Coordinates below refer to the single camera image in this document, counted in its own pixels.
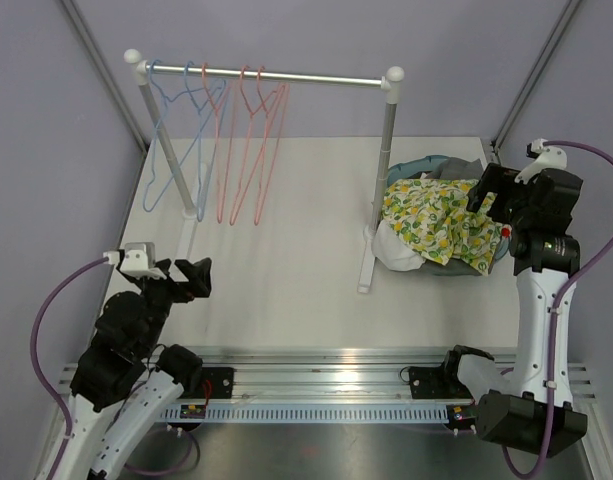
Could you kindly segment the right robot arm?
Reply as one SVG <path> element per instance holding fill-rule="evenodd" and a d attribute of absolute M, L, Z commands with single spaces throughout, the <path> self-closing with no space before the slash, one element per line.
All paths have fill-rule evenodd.
<path fill-rule="evenodd" d="M 449 395 L 471 394 L 480 439 L 540 458 L 556 456 L 587 432 L 567 373 L 568 318 L 580 271 L 580 246 L 567 229 L 582 184 L 553 167 L 529 175 L 499 165 L 485 169 L 467 209 L 479 211 L 492 195 L 489 217 L 510 229 L 519 298 L 515 365 L 503 375 L 492 355 L 457 345 L 439 374 Z"/>

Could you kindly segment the plain grey skirt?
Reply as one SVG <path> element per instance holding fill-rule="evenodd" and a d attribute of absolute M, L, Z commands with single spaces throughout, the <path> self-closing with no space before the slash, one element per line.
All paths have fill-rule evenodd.
<path fill-rule="evenodd" d="M 479 160 L 470 162 L 457 157 L 449 157 L 430 171 L 426 177 L 439 180 L 479 180 L 482 174 L 483 168 Z M 421 267 L 421 272 L 444 277 L 480 276 L 480 273 L 464 261 L 453 258 L 446 265 L 426 261 Z"/>

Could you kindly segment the blue wire hanger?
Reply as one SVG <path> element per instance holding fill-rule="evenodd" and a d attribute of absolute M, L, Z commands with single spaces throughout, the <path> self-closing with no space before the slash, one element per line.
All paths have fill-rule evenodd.
<path fill-rule="evenodd" d="M 145 77 L 143 98 L 154 126 L 155 138 L 164 153 L 171 177 L 181 198 L 184 215 L 190 217 L 195 210 L 195 204 L 184 178 L 180 162 L 173 148 L 170 135 L 165 126 L 165 118 L 168 114 L 170 105 L 173 103 L 173 99 L 164 92 L 163 88 L 157 82 L 153 82 L 155 67 L 157 65 L 157 60 L 142 61 L 141 68 Z"/>
<path fill-rule="evenodd" d="M 211 119 L 215 119 L 217 114 L 210 100 L 220 101 L 224 95 L 227 83 L 225 80 L 213 80 L 208 86 L 202 86 L 195 89 L 190 87 L 190 68 L 195 64 L 189 61 L 184 67 L 183 82 L 195 112 L 197 114 L 198 128 L 192 145 L 196 147 L 197 153 L 197 176 L 195 189 L 195 219 L 197 222 L 202 222 L 206 213 L 206 203 L 211 182 L 212 168 L 214 159 L 206 162 L 203 159 L 203 134 Z"/>

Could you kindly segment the pink wire hanger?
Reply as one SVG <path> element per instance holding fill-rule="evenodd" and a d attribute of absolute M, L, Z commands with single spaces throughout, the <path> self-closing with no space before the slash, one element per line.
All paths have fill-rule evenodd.
<path fill-rule="evenodd" d="M 261 74 L 266 72 L 260 67 L 256 77 L 256 88 L 261 107 L 264 112 L 264 131 L 260 147 L 260 176 L 255 203 L 254 225 L 261 223 L 270 183 L 274 173 L 279 143 L 283 135 L 283 126 L 287 101 L 290 96 L 290 86 L 286 82 L 278 82 L 275 88 L 266 96 L 261 92 Z"/>
<path fill-rule="evenodd" d="M 230 92 L 230 81 L 221 79 L 217 83 L 218 89 L 215 90 L 217 96 L 213 95 L 212 90 L 207 91 L 207 99 L 212 109 L 213 119 L 215 122 L 214 138 L 213 138 L 213 150 L 210 156 L 210 162 L 206 164 L 206 175 L 200 192 L 200 206 L 201 212 L 198 214 L 198 221 L 202 222 L 207 214 L 208 210 L 208 196 L 211 189 L 212 180 L 217 176 L 215 173 L 215 165 L 218 163 L 218 150 L 220 144 L 220 134 L 223 123 L 223 110 L 228 103 Z"/>
<path fill-rule="evenodd" d="M 245 71 L 245 68 L 243 68 L 241 71 L 239 93 L 241 99 L 244 101 L 244 107 L 248 114 L 248 124 L 243 145 L 240 170 L 237 177 L 237 188 L 235 191 L 235 196 L 233 199 L 233 204 L 229 216 L 230 226 L 234 226 L 238 220 L 240 211 L 243 207 L 248 190 L 250 188 L 250 183 L 252 182 L 252 179 L 257 170 L 257 166 L 260 162 L 259 156 L 265 156 L 264 150 L 267 138 L 270 133 L 271 127 L 274 125 L 274 115 L 276 114 L 278 103 L 282 99 L 284 93 L 284 85 L 281 82 L 277 83 L 268 93 L 264 94 L 262 92 L 261 74 L 266 72 L 266 67 L 260 66 L 257 69 L 255 75 L 255 92 L 257 94 L 258 103 L 256 105 L 252 105 L 249 101 L 249 98 L 247 97 L 247 94 L 245 93 L 245 89 L 243 86 L 242 77 Z M 256 119 L 258 117 L 264 120 L 262 146 L 257 153 L 258 156 L 254 161 L 252 161 L 252 165 L 249 165 L 252 151 L 252 134 L 254 131 Z"/>

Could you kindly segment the lemon print skirt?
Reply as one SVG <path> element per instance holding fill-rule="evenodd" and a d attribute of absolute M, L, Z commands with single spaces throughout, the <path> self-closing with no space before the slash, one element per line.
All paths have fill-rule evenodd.
<path fill-rule="evenodd" d="M 502 236 L 488 210 L 466 210 L 475 180 L 404 179 L 385 190 L 372 251 L 392 271 L 460 259 L 487 276 Z"/>

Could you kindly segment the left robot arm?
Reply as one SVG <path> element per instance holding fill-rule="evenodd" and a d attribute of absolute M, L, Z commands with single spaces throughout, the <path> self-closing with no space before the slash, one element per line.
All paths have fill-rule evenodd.
<path fill-rule="evenodd" d="M 106 301 L 95 323 L 96 332 L 77 362 L 70 394 L 62 397 L 39 365 L 39 327 L 55 297 L 78 276 L 100 265 L 113 266 L 136 288 Z M 136 384 L 147 371 L 146 361 L 157 348 L 172 306 L 210 296 L 211 268 L 210 258 L 195 263 L 155 261 L 142 246 L 136 246 L 104 253 L 49 294 L 31 330 L 31 364 L 57 403 L 64 425 L 38 478 L 118 478 L 164 408 L 199 392 L 202 360 L 177 344 L 162 350 L 142 387 Z"/>

